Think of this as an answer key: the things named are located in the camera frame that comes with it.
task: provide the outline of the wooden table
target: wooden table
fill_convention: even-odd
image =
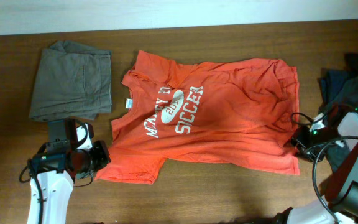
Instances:
[[[314,116],[321,104],[322,69],[343,69],[344,53],[358,52],[358,20],[0,36],[0,223],[27,221],[30,187],[19,183],[19,172],[48,139],[47,124],[28,119],[30,99],[40,51],[57,40],[112,50],[112,113],[91,122],[95,139],[110,144],[110,121],[126,113],[129,97],[121,79],[140,49],[190,64],[284,59],[298,68],[300,110]],[[316,200],[311,163],[300,161],[300,169],[300,176],[289,176],[231,164],[168,160],[153,185],[100,180],[75,189],[67,223],[214,223],[271,217]],[[325,162],[318,170],[319,182],[331,173]]]

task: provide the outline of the t-shirt sleeve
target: t-shirt sleeve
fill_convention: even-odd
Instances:
[[[163,156],[147,155],[140,152],[111,147],[111,162],[95,177],[114,182],[153,184],[165,162]]]
[[[133,68],[134,72],[131,75],[154,83],[164,83],[172,88],[178,88],[192,68],[193,65],[177,64],[174,60],[165,59],[140,50]]]

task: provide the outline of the folded gray pants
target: folded gray pants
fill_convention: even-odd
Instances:
[[[43,49],[29,118],[95,119],[98,113],[111,113],[110,56],[110,50],[68,40]]]

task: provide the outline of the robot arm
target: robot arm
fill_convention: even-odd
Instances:
[[[342,114],[334,113],[328,118],[328,123],[331,124],[318,130],[320,136],[316,136],[317,132],[309,131],[306,127],[300,128],[293,136],[293,142],[300,153],[316,164],[322,159],[321,154],[324,153],[325,147],[319,153],[315,153],[310,151],[313,148],[311,145],[326,142],[327,146],[329,143],[335,143],[335,139],[345,140],[351,152],[330,177],[323,200],[325,204],[329,204],[329,209],[335,213],[340,223],[355,223],[340,212],[344,211],[358,217],[358,113],[346,110]],[[323,207],[322,202],[315,201],[305,207],[291,210],[285,223],[331,224],[334,223],[334,218]]]
[[[27,224],[64,224],[75,179],[91,177],[92,183],[94,173],[110,162],[105,143],[91,142],[92,126],[77,122],[78,128],[74,119],[49,122],[49,142],[27,163],[32,195]]]

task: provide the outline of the orange t-shirt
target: orange t-shirt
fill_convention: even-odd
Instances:
[[[111,122],[111,163],[97,179],[152,184],[167,158],[299,174],[283,146],[299,83],[283,60],[181,65],[140,51],[122,84],[133,106]]]

